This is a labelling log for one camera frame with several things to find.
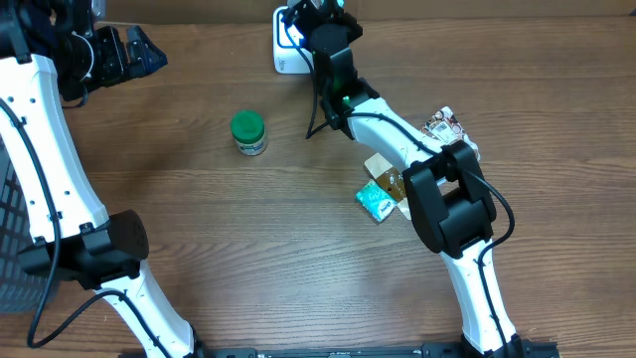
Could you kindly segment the green lid jar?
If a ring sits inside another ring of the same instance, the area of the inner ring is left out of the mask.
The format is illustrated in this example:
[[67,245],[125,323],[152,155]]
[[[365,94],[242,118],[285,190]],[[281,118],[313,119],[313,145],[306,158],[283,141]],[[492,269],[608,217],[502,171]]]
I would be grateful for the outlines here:
[[268,144],[262,116],[253,110],[238,111],[231,121],[231,132],[238,150],[247,156],[262,153]]

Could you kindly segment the beige brown snack bag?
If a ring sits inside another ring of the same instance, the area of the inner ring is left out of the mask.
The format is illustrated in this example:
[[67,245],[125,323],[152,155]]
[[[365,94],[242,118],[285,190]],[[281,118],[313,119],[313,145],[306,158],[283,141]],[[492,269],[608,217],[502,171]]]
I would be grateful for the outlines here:
[[[449,106],[437,111],[420,131],[428,137],[442,141],[444,144],[452,144],[455,141],[463,140],[473,149],[477,160],[481,159],[477,144],[469,138],[468,133]],[[374,154],[365,161],[365,169],[377,185],[396,201],[396,207],[401,213],[408,220],[411,220],[401,172],[392,166],[380,153]]]

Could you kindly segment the green tissue pack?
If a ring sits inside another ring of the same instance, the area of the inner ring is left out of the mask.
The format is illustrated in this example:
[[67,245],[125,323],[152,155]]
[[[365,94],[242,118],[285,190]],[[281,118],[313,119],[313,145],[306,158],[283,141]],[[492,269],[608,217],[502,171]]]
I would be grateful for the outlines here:
[[357,202],[377,222],[383,222],[395,209],[397,202],[375,180],[370,180],[355,195]]

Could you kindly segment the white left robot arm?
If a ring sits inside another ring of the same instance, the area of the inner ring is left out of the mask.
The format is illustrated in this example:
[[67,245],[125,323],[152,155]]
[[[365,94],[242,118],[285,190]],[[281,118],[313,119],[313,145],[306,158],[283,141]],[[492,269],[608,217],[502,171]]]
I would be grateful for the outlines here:
[[88,95],[167,63],[137,26],[100,26],[101,1],[1,5],[1,137],[21,184],[31,244],[21,268],[47,284],[75,281],[105,300],[146,357],[202,357],[205,345],[173,308],[148,263],[139,216],[109,214],[80,164],[65,112]]

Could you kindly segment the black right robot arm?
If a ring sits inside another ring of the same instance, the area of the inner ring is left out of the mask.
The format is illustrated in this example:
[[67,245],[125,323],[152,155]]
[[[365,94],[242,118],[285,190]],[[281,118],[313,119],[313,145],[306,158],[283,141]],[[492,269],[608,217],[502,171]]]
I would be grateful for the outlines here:
[[523,356],[492,257],[503,242],[493,233],[496,207],[510,206],[484,179],[473,148],[463,140],[434,141],[359,77],[350,46],[363,29],[338,2],[290,1],[282,22],[301,36],[294,46],[310,66],[315,105],[327,125],[401,171],[414,229],[449,271],[462,314],[465,356]]

